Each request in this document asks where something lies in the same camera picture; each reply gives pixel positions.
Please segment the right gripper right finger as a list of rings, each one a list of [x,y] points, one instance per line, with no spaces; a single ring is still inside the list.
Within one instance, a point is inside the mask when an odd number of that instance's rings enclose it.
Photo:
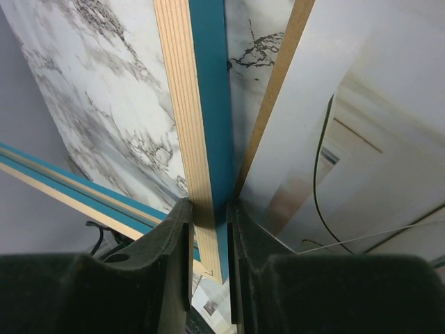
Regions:
[[[231,321],[239,333],[443,333],[444,285],[419,257],[298,255],[226,211]]]

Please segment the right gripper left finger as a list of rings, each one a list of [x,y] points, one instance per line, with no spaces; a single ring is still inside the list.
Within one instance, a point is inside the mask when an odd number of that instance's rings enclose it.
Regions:
[[[184,333],[191,308],[193,206],[98,260],[80,253],[1,258],[2,333]]]

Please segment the glossy plant photo board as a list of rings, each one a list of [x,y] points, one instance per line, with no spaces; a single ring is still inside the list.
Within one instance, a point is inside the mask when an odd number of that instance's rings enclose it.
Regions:
[[[444,2],[226,1],[225,15],[248,216],[298,255],[405,255],[434,269]]]

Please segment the blue wooden picture frame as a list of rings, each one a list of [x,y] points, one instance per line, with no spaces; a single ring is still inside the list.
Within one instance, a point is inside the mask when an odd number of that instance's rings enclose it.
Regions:
[[[2,1],[74,163],[159,223],[194,206],[194,269],[228,278],[234,183],[222,1]]]

